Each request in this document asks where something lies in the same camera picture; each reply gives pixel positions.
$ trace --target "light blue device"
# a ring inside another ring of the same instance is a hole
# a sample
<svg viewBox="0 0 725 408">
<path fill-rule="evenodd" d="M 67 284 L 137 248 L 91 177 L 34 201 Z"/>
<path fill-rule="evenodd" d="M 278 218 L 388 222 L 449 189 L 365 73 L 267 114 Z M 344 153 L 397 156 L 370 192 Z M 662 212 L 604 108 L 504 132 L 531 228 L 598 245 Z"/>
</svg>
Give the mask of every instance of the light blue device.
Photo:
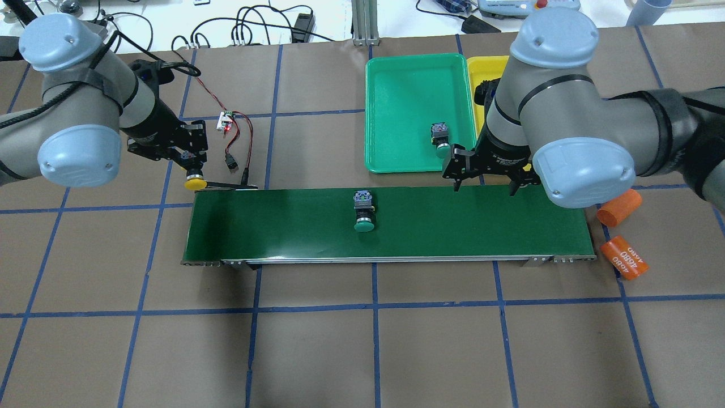
<svg viewBox="0 0 725 408">
<path fill-rule="evenodd" d="M 549 0 L 547 5 L 542 8 L 565 7 L 567 9 L 578 10 L 580 6 L 579 0 Z M 526 18 L 532 12 L 538 10 L 536 0 L 480 0 L 478 2 L 478 8 L 481 10 L 482 15 L 494 18 Z"/>
</svg>

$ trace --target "teal plastic tray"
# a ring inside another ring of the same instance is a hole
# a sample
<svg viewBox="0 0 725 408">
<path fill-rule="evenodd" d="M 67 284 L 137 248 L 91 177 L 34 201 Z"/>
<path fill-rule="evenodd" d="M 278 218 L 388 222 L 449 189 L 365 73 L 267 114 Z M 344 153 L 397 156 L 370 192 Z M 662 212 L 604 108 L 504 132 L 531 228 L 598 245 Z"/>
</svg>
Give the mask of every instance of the teal plastic tray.
<svg viewBox="0 0 725 408">
<path fill-rule="evenodd" d="M 461 54 L 377 57 L 365 70 L 365 166 L 373 173 L 441 171 L 431 124 L 476 144 L 468 69 Z"/>
</svg>

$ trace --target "green conveyor belt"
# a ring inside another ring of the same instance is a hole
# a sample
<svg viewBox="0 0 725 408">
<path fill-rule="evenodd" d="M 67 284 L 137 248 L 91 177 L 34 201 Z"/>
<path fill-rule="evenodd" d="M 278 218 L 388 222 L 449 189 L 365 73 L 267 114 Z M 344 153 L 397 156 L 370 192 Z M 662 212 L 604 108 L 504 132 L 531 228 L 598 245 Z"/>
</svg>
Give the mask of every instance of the green conveyor belt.
<svg viewBox="0 0 725 408">
<path fill-rule="evenodd" d="M 353 229 L 356 190 L 198 192 L 183 263 L 595 258 L 583 210 L 541 187 L 372 188 L 376 228 L 365 233 Z"/>
</svg>

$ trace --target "green tray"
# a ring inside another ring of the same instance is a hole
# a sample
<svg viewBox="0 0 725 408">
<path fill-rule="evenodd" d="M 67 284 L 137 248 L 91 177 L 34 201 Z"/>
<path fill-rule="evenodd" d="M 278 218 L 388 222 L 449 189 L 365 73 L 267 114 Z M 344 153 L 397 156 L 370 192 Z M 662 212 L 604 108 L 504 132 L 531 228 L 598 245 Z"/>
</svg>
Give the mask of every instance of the green tray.
<svg viewBox="0 0 725 408">
<path fill-rule="evenodd" d="M 356 232 L 356 189 L 202 191 L 184 264 L 596 258 L 583 210 L 543 188 L 370 189 L 376 227 Z"/>
<path fill-rule="evenodd" d="M 368 62 L 365 165 L 373 173 L 441 171 L 431 124 L 453 143 L 474 146 L 468 69 L 461 54 L 377 57 Z"/>
</svg>

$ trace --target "orange cylinder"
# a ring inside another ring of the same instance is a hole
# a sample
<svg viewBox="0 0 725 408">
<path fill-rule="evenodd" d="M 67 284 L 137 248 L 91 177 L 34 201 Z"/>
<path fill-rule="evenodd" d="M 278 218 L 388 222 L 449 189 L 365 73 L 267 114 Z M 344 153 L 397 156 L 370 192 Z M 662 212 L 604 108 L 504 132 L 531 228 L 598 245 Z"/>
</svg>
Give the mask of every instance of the orange cylinder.
<svg viewBox="0 0 725 408">
<path fill-rule="evenodd" d="M 599 222 L 607 227 L 616 227 L 642 204 L 642 196 L 633 189 L 602 205 L 597 211 Z"/>
<path fill-rule="evenodd" d="M 626 280 L 632 280 L 650 268 L 622 237 L 612 238 L 599 249 Z"/>
</svg>

